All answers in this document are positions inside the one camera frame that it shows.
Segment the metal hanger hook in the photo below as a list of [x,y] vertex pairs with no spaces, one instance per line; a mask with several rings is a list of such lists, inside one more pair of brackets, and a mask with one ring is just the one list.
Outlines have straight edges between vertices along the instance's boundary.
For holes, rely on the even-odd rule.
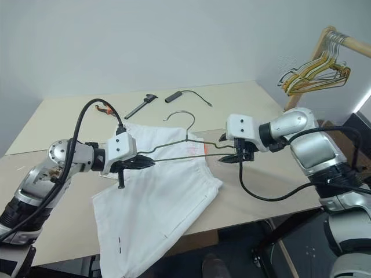
[[186,133],[185,133],[185,139],[188,140],[188,131],[189,131],[189,129],[194,125],[194,123],[195,123],[195,121],[196,121],[196,117],[195,117],[195,115],[193,115],[191,112],[188,112],[188,111],[186,111],[186,110],[179,110],[179,111],[175,111],[175,112],[171,113],[171,114],[170,114],[166,119],[164,119],[163,121],[166,122],[168,119],[170,119],[170,117],[171,117],[172,115],[174,115],[174,114],[178,114],[178,113],[187,113],[187,114],[191,115],[192,118],[193,118],[193,121],[192,121],[191,125],[188,126],[188,128],[185,130],[185,132],[186,132]]

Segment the black metal stand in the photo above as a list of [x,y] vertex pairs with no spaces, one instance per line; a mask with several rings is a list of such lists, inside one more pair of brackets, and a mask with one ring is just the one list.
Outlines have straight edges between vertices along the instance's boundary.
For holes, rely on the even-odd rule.
[[314,217],[323,213],[322,208],[315,208],[313,210],[302,211],[291,215],[285,222],[280,224],[268,236],[266,236],[256,248],[252,250],[253,262],[261,268],[267,278],[277,278],[273,266],[270,263],[269,257],[266,253],[266,248],[276,243],[279,239],[289,235],[296,229],[307,223]]

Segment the wooden rack pole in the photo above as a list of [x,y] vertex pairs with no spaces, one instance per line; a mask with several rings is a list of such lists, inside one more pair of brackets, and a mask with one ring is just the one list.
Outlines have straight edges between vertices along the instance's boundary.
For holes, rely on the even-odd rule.
[[[325,41],[327,33],[330,32],[330,31],[336,31],[336,28],[334,26],[328,26],[325,29],[323,29],[323,31],[321,33],[321,36],[319,37],[319,40],[317,42],[317,45],[314,49],[314,52],[311,56],[311,61],[315,60],[316,58],[318,58],[321,55],[322,50],[323,50],[323,48],[322,48],[323,42]],[[368,44],[368,43],[360,42],[360,41],[358,41],[354,38],[348,37],[344,40],[342,45],[351,49],[351,50],[353,50],[353,51],[355,51],[355,52],[358,52],[362,55],[365,55],[366,57],[371,58],[371,45]],[[296,107],[296,105],[299,102],[302,95],[303,94],[295,94],[295,95],[291,96],[289,102],[287,103],[287,105],[285,107],[285,111]]]

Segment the beige table surface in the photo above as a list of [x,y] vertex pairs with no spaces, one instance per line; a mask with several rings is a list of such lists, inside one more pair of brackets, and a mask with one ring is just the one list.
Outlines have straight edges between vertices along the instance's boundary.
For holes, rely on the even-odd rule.
[[[208,141],[216,141],[222,130],[196,133]],[[218,150],[208,148],[208,153]],[[12,198],[28,171],[46,157],[46,151],[6,155],[0,160],[0,208]],[[238,182],[238,165],[219,162],[217,156],[207,158],[215,177],[223,181],[212,204],[194,222],[186,234],[252,222],[294,213],[319,206],[313,188],[308,188],[281,202],[262,202],[245,193]],[[281,196],[307,182],[289,149],[278,153],[257,153],[256,161],[245,162],[245,185],[262,196]],[[99,253],[92,196],[114,184],[97,172],[79,173],[53,210],[37,240],[34,265],[84,257]]]
[[[196,123],[191,131],[201,131],[196,134],[208,141],[218,140],[222,130],[216,129],[224,127],[225,120],[231,113],[250,115],[263,122],[272,120],[282,113],[282,108],[254,81],[193,89],[210,101],[213,107],[208,107],[190,93],[170,104],[165,104],[163,99],[177,89],[44,100],[8,150],[8,155],[0,160],[0,209],[12,198],[28,171],[46,157],[45,150],[49,145],[56,140],[72,136],[81,108],[92,98],[106,99],[123,117],[142,101],[146,93],[154,93],[159,99],[138,112],[130,122],[151,126],[186,127],[191,120],[188,115],[175,115],[168,122],[163,122],[162,119],[171,112],[188,110],[196,116]],[[105,142],[111,137],[116,125],[113,117],[90,109],[84,118],[79,139]],[[223,186],[212,204],[186,234],[319,206],[313,188],[305,189],[281,202],[269,203],[254,199],[239,185],[238,165],[220,163],[217,158],[209,157],[207,163],[215,177],[223,181]],[[262,196],[281,196],[307,182],[289,149],[278,153],[257,153],[256,161],[245,163],[244,169],[246,186]],[[34,260],[35,265],[99,253],[92,196],[114,182],[99,177],[95,172],[79,173],[73,178],[72,186],[53,210],[36,242],[38,251]]]

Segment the white cloth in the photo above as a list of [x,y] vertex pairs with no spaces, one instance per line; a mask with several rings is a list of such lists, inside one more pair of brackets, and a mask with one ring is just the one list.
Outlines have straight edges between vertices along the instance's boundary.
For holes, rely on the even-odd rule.
[[[129,124],[138,151],[182,140],[181,128]],[[190,139],[197,139],[189,134]],[[203,144],[184,142],[147,155],[153,159],[204,154]],[[205,158],[157,162],[125,170],[125,189],[117,184],[93,197],[104,278],[135,278],[162,257],[218,193]]]

